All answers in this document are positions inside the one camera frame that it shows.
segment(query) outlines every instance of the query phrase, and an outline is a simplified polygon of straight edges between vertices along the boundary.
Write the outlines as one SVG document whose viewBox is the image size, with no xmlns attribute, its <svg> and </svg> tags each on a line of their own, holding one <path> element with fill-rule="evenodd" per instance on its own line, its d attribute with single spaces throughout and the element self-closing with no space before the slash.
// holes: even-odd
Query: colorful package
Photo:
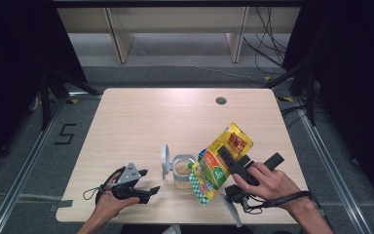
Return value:
<svg viewBox="0 0 374 234">
<path fill-rule="evenodd" d="M 225 146 L 236 161 L 240 160 L 251 148 L 253 141 L 230 123 L 226 130 L 206 149 L 199 154 L 195 164 L 190 164 L 192 172 L 189 179 L 199 202 L 205 206 L 223 185 L 230 173 L 217 151 Z"/>
</svg>

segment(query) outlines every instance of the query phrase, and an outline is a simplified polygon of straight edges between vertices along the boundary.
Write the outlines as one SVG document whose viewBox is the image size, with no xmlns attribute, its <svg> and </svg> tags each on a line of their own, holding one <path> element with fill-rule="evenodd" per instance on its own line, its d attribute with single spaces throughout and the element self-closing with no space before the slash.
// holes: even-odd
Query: gray floor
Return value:
<svg viewBox="0 0 374 234">
<path fill-rule="evenodd" d="M 130 56 L 124 64 L 116 61 L 109 35 L 71 34 L 70 37 L 90 85 L 101 91 L 108 87 L 260 88 L 265 77 L 278 76 L 261 72 L 255 65 L 255 53 L 246 44 L 243 44 L 240 62 L 231 63 L 226 38 L 222 34 L 136 34 Z M 254 35 L 245 37 L 256 45 Z M 277 39 L 285 45 L 288 35 L 277 35 Z M 275 55 L 267 48 L 262 51 L 269 56 Z M 283 72 L 261 57 L 257 58 L 257 64 L 264 71 Z M 291 80 L 275 87 L 275 95 L 289 97 L 289 84 Z M 75 87 L 69 87 L 69 90 L 79 91 Z M 82 223 L 58 222 L 51 207 L 62 197 L 98 104 L 99 98 L 79 98 L 76 104 L 58 103 L 61 109 L 2 233 L 74 233 L 80 228 Z M 278 105 L 285 109 L 294 106 L 294 102 L 279 101 Z M 374 189 L 360 167 L 350 163 L 352 155 L 326 113 L 319 107 L 315 113 L 316 129 L 374 233 Z M 0 157 L 0 205 L 41 134 L 41 121 L 40 108 L 25 117 L 8 144 L 11 154 Z M 323 166 L 300 113 L 289 113 L 284 122 L 308 186 L 325 208 L 335 232 L 361 233 L 355 228 L 349 209 Z M 57 145 L 56 142 L 65 141 L 63 136 L 59 136 L 64 124 L 76 124 L 68 129 L 74 138 L 71 144 Z M 249 228 L 253 233 L 278 230 L 298 233 L 300 229 L 297 225 Z M 117 225 L 108 224 L 100 233 L 117 233 L 117 230 Z"/>
</svg>

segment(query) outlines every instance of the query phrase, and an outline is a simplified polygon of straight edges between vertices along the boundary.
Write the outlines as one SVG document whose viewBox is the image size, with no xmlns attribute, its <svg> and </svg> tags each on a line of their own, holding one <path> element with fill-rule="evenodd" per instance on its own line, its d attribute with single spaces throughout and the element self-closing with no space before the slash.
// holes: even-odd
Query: wooden table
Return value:
<svg viewBox="0 0 374 234">
<path fill-rule="evenodd" d="M 218 104 L 223 97 L 227 103 Z M 236 224 L 223 202 L 214 197 L 207 206 L 193 190 L 179 190 L 173 178 L 162 177 L 161 150 L 168 145 L 170 159 L 178 154 L 198 153 L 209 146 L 225 127 L 236 123 L 254 141 L 247 153 L 264 162 L 278 152 L 285 171 L 301 189 L 307 189 L 277 101 L 268 89 L 108 89 L 93 118 L 87 138 L 62 200 L 72 207 L 59 208 L 63 222 L 86 221 L 94 210 L 94 198 L 83 192 L 99 186 L 116 169 L 134 162 L 148 170 L 136 188 L 161 186 L 147 205 L 123 209 L 111 221 L 154 224 Z M 224 186 L 233 184 L 231 177 Z M 295 223 L 284 210 L 270 208 L 263 214 L 243 213 L 243 224 Z"/>
</svg>

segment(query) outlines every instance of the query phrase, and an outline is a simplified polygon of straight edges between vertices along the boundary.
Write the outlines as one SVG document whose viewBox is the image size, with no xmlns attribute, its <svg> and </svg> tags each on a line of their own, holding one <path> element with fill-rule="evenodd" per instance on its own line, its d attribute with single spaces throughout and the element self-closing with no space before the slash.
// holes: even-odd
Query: wrist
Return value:
<svg viewBox="0 0 374 234">
<path fill-rule="evenodd" d="M 92 234 L 96 233 L 106 222 L 108 219 L 105 218 L 103 215 L 99 214 L 92 214 L 90 218 L 84 223 L 79 234 Z"/>
<path fill-rule="evenodd" d="M 281 207 L 287 210 L 292 216 L 305 214 L 312 210 L 315 210 L 316 207 L 308 197 L 301 197 L 289 202 L 286 202 L 281 205 Z"/>
</svg>

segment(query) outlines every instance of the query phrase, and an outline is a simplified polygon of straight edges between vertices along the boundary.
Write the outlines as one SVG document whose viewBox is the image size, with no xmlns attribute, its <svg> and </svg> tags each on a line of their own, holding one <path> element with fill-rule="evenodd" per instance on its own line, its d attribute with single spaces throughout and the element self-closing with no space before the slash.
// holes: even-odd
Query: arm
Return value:
<svg viewBox="0 0 374 234">
<path fill-rule="evenodd" d="M 110 182 L 112 182 L 118 176 L 119 174 L 114 175 Z M 111 218 L 117 216 L 120 210 L 133 204 L 137 204 L 138 202 L 139 198 L 137 197 L 131 197 L 126 200 L 118 200 L 112 195 L 111 188 L 106 188 L 106 191 L 102 193 L 101 197 L 99 198 L 95 209 L 93 210 L 93 214 L 84 223 L 78 233 L 96 233 Z"/>
<path fill-rule="evenodd" d="M 300 188 L 284 172 L 277 170 L 271 172 L 262 163 L 253 164 L 248 172 L 259 181 L 260 185 L 250 185 L 239 175 L 233 175 L 233 180 L 246 193 L 265 200 L 274 200 L 300 192 Z M 280 208 L 287 210 L 306 233 L 333 233 L 307 197 L 286 202 L 280 205 Z"/>
</svg>

